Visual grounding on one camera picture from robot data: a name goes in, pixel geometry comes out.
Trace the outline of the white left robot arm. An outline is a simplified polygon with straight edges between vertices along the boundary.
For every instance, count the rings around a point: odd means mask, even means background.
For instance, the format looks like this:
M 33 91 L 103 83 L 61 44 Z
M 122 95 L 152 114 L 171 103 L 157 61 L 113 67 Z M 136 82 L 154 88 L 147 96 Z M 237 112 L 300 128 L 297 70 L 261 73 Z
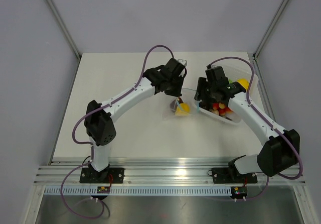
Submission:
M 92 145 L 88 166 L 91 178 L 98 183 L 108 178 L 110 143 L 116 137 L 115 122 L 136 104 L 160 92 L 180 97 L 186 66 L 186 60 L 171 58 L 166 65 L 143 72 L 137 83 L 114 98 L 102 103 L 93 100 L 88 104 L 84 126 Z

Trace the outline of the yellow bell pepper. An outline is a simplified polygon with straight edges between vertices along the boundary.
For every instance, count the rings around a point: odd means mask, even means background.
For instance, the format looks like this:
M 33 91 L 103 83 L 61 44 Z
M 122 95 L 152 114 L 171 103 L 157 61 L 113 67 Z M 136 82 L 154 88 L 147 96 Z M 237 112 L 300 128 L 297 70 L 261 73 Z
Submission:
M 190 114 L 190 107 L 187 103 L 181 103 L 178 105 L 177 110 L 175 111 L 175 116 L 184 117 Z

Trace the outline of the clear zip bag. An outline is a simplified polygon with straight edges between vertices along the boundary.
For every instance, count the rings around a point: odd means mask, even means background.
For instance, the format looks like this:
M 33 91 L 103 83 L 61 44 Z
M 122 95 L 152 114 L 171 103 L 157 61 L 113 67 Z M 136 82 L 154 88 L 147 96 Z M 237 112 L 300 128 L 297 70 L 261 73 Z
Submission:
M 163 107 L 162 118 L 172 120 L 174 118 L 187 118 L 200 112 L 198 102 L 194 100 L 196 90 L 183 88 L 181 96 L 168 96 Z

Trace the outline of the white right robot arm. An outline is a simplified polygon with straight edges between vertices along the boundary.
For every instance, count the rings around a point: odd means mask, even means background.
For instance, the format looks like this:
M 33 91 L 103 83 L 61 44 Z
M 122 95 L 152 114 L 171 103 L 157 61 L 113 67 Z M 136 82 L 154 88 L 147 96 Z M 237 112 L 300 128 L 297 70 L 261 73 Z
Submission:
M 272 177 L 299 163 L 300 136 L 296 130 L 287 131 L 263 113 L 250 98 L 249 88 L 237 81 L 230 83 L 221 66 L 208 67 L 205 74 L 198 79 L 195 100 L 224 104 L 245 122 L 262 145 L 258 154 L 240 156 L 228 163 L 230 180 L 239 182 L 253 172 Z

